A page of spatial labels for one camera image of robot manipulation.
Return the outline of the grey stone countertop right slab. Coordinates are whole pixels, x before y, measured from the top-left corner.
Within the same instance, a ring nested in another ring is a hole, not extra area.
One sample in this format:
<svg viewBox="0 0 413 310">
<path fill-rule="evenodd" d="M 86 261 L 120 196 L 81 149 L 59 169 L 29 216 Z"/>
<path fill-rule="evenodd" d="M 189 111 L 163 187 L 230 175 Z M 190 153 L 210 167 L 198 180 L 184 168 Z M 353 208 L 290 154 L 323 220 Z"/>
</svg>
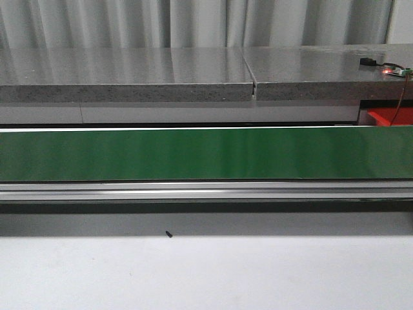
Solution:
<svg viewBox="0 0 413 310">
<path fill-rule="evenodd" d="M 246 47 L 242 53 L 260 101 L 395 100 L 403 79 L 360 65 L 359 60 L 412 66 L 411 44 Z"/>
</svg>

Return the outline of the grey stone countertop slab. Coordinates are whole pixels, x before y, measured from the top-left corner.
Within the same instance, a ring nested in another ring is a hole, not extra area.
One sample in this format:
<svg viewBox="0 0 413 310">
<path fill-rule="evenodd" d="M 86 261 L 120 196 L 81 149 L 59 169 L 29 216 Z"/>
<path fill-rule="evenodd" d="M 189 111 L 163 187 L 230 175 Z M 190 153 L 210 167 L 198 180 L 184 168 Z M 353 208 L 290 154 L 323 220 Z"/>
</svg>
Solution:
<svg viewBox="0 0 413 310">
<path fill-rule="evenodd" d="M 412 66 L 411 44 L 246 47 L 242 53 L 260 101 L 395 100 L 403 79 L 360 65 L 359 60 Z"/>
<path fill-rule="evenodd" d="M 250 101 L 237 48 L 15 48 L 1 51 L 1 101 Z"/>
</svg>

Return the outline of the grey stone countertop left slab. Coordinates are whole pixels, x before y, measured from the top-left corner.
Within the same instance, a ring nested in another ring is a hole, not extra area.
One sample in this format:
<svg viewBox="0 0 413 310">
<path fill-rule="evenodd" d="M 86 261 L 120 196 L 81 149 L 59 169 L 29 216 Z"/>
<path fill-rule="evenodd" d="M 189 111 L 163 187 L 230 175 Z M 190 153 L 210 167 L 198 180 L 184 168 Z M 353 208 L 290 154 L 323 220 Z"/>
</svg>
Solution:
<svg viewBox="0 0 413 310">
<path fill-rule="evenodd" d="M 1 51 L 1 101 L 250 101 L 237 48 L 15 48 Z"/>
</svg>

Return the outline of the green conveyor belt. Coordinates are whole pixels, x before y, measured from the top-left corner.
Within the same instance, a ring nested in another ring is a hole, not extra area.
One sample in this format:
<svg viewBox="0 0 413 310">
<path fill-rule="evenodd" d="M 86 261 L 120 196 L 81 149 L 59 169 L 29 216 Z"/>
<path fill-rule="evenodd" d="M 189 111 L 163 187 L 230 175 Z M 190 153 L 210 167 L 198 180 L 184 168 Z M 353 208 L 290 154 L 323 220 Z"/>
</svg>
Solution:
<svg viewBox="0 0 413 310">
<path fill-rule="evenodd" d="M 1 180 L 412 177 L 412 127 L 4 132 Z"/>
</svg>

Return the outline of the red plastic tray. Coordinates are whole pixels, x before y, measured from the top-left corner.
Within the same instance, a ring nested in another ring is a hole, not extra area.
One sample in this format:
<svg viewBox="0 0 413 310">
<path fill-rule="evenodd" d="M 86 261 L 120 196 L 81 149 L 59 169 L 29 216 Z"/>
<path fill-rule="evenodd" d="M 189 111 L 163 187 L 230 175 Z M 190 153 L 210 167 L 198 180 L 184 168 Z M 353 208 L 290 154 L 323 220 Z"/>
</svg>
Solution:
<svg viewBox="0 0 413 310">
<path fill-rule="evenodd" d="M 388 127 L 391 125 L 412 125 L 412 107 L 396 108 L 370 108 L 367 110 L 376 123 L 376 126 Z"/>
</svg>

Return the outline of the black connector plug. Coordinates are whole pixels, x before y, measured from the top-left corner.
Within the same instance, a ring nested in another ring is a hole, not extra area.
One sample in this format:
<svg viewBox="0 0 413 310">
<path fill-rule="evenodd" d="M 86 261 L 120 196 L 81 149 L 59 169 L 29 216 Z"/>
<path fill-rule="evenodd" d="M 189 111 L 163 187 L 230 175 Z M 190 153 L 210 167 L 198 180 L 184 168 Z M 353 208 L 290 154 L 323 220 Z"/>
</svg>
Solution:
<svg viewBox="0 0 413 310">
<path fill-rule="evenodd" d="M 378 65 L 375 59 L 372 59 L 369 57 L 362 57 L 359 60 L 359 64 L 363 66 L 368 66 L 368 67 L 376 67 Z"/>
</svg>

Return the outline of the white cabinet front panel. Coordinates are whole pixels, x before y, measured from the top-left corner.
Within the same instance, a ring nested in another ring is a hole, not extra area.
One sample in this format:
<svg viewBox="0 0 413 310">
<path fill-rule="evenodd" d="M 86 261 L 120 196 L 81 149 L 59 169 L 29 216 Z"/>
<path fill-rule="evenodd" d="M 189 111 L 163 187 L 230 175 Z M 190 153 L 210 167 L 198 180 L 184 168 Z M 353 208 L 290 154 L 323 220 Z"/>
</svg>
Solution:
<svg viewBox="0 0 413 310">
<path fill-rule="evenodd" d="M 359 109 L 358 99 L 2 103 L 1 124 L 346 123 L 357 120 Z"/>
</svg>

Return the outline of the small green circuit board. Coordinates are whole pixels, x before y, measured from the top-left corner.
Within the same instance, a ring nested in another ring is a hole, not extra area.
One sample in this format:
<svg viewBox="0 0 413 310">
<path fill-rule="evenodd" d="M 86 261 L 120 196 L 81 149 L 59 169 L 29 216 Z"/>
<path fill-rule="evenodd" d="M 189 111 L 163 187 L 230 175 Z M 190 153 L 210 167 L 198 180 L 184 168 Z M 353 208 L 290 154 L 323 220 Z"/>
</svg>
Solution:
<svg viewBox="0 0 413 310">
<path fill-rule="evenodd" d="M 405 78 L 412 74 L 411 68 L 401 68 L 401 67 L 390 67 L 387 70 L 387 74 L 391 76 Z"/>
</svg>

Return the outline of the grey pleated curtain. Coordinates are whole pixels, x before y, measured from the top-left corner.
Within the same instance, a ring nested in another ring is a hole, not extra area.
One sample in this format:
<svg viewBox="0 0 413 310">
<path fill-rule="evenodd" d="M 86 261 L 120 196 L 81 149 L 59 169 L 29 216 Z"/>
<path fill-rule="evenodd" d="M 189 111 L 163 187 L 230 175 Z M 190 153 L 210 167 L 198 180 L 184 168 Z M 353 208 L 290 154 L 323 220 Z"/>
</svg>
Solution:
<svg viewBox="0 0 413 310">
<path fill-rule="evenodd" d="M 2 48 L 381 44 L 392 1 L 2 1 Z"/>
</svg>

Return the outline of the aluminium conveyor frame rail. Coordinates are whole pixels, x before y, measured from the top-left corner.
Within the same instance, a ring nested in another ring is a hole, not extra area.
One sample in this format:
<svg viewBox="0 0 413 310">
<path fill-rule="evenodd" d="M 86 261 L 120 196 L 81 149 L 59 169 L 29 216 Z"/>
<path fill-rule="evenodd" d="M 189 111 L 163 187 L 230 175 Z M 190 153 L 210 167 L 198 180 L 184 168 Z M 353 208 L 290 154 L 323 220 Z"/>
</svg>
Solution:
<svg viewBox="0 0 413 310">
<path fill-rule="evenodd" d="M 410 199 L 412 199 L 412 180 L 103 181 L 1 184 L 2 202 Z"/>
</svg>

